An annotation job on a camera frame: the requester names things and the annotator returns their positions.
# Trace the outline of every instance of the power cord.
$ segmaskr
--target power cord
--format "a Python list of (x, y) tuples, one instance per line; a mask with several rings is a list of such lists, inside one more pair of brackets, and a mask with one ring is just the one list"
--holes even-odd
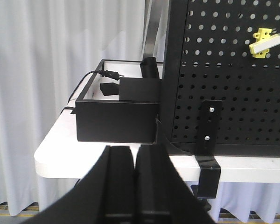
[(112, 79), (115, 79), (115, 80), (119, 80), (120, 77), (124, 77), (123, 75), (120, 75), (118, 72), (116, 71), (104, 71), (104, 70), (98, 70), (98, 71), (90, 71), (90, 72), (87, 72), (83, 77), (82, 79), (80, 80), (80, 82), (78, 83), (78, 85), (75, 87), (74, 91), (71, 93), (70, 97), (69, 97), (69, 100), (67, 101), (67, 103), (70, 102), (72, 96), (75, 94), (75, 92), (77, 91), (77, 88), (80, 86), (80, 84), (83, 82), (83, 80), (91, 73), (99, 73), (101, 74), (101, 76), (103, 77), (108, 77), (108, 78), (112, 78)]

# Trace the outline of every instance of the black cable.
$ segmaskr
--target black cable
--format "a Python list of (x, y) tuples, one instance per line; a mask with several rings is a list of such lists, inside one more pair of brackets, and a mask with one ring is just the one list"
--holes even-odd
[(66, 106), (65, 108), (62, 109), (62, 111), (60, 112), (60, 114), (64, 111), (64, 110), (75, 110), (75, 107), (71, 107), (71, 106)]
[(80, 80), (80, 82), (78, 83), (78, 85), (75, 87), (74, 91), (71, 93), (70, 98), (69, 98), (69, 100), (67, 101), (67, 103), (70, 102), (72, 96), (75, 94), (77, 88), (78, 88), (79, 85), (83, 82), (83, 80), (84, 80), (89, 74), (95, 73), (95, 72), (101, 74), (103, 77), (108, 77), (108, 78), (112, 78), (112, 79), (115, 79), (115, 80), (119, 80), (119, 77), (120, 77), (120, 76), (123, 77), (123, 75), (118, 74), (118, 72), (116, 72), (116, 71), (108, 71), (108, 70), (106, 70), (106, 71), (104, 71), (104, 70), (90, 71), (90, 72), (86, 73), (86, 74), (83, 76), (83, 78)]
[(69, 100), (67, 101), (67, 103), (70, 102), (72, 96), (75, 94), (77, 88), (78, 88), (79, 85), (83, 82), (83, 80), (84, 80), (89, 74), (95, 73), (95, 72), (100, 72), (100, 71), (90, 71), (90, 72), (87, 72), (87, 73), (83, 76), (83, 78), (80, 80), (80, 82), (78, 83), (78, 85), (75, 87), (74, 91), (71, 93), (70, 98), (69, 98)]

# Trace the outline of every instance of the black metal box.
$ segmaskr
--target black metal box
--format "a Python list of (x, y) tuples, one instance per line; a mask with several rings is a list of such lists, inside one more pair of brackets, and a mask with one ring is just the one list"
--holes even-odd
[[(96, 70), (107, 70), (105, 62), (138, 66), (140, 62), (102, 60)], [(100, 75), (94, 73), (76, 100), (78, 141), (152, 143), (159, 102), (94, 98)]]

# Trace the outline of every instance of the floor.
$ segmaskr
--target floor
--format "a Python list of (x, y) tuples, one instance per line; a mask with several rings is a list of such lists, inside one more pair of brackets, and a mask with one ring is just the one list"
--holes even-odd
[(22, 211), (17, 216), (10, 216), (8, 210), (0, 210), (0, 224), (19, 224), (37, 213), (38, 211)]
[[(0, 224), (20, 224), (21, 222), (33, 217), (38, 213), (37, 206), (30, 206), (25, 211), (22, 211), (19, 215), (11, 217), (8, 212), (7, 206), (0, 207)], [(280, 216), (276, 215), (275, 224), (280, 224)], [(220, 219), (218, 224), (242, 224), (229, 212), (222, 210), (220, 213)], [(248, 224), (265, 224), (256, 214), (251, 214)]]

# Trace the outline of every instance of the black pegboard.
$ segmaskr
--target black pegboard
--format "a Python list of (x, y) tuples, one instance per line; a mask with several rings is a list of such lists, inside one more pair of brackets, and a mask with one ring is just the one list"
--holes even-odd
[[(163, 99), (161, 105), (168, 138), (195, 143), (201, 102), (219, 99), (217, 144), (280, 146), (280, 45), (265, 59), (253, 58), (248, 47), (258, 28), (280, 33), (280, 1), (189, 0), (184, 18), (175, 20), (184, 26), (183, 36), (174, 37), (182, 38), (180, 55), (169, 52), (165, 59), (167, 70), (173, 59), (180, 62), (178, 74), (165, 81), (169, 85), (168, 79), (174, 83), (178, 76), (176, 87), (170, 87), (176, 96), (174, 114), (165, 112), (170, 102)], [(170, 48), (174, 38), (168, 38)]]

